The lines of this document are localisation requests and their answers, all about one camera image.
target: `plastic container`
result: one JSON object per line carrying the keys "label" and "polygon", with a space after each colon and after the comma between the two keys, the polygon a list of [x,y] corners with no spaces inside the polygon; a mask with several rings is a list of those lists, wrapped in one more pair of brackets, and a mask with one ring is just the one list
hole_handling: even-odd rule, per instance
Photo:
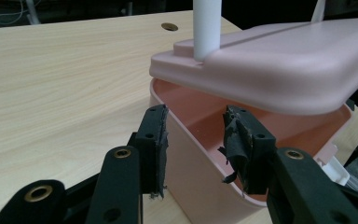
{"label": "plastic container", "polygon": [[319,163],[337,152],[332,139],[351,119],[350,109],[322,115],[284,115],[242,105],[160,79],[150,85],[150,104],[166,104],[169,149],[166,184],[192,223],[236,223],[266,206],[265,196],[252,198],[238,183],[223,184],[232,174],[223,145],[226,105],[251,111],[277,138],[277,147],[306,150]]}

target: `light wood surface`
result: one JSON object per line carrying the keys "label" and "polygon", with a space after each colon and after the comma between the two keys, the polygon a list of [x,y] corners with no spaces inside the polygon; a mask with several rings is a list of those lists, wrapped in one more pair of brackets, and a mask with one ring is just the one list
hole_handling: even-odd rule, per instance
{"label": "light wood surface", "polygon": [[[150,57],[189,38],[191,11],[0,28],[0,209],[36,180],[98,173],[148,108]],[[144,203],[145,223],[189,223],[169,192]],[[242,223],[270,223],[268,210]]]}

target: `wooden table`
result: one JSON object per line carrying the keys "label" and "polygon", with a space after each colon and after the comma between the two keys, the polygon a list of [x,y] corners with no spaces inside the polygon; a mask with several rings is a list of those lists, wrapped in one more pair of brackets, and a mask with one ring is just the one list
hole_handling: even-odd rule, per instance
{"label": "wooden table", "polygon": [[[238,30],[222,20],[223,33]],[[151,55],[189,38],[191,11],[1,28],[0,209],[36,180],[69,188],[98,173],[148,108]],[[352,126],[344,142],[356,145]],[[242,223],[269,222],[262,209]],[[146,196],[145,223],[189,221],[167,192],[163,201]]]}

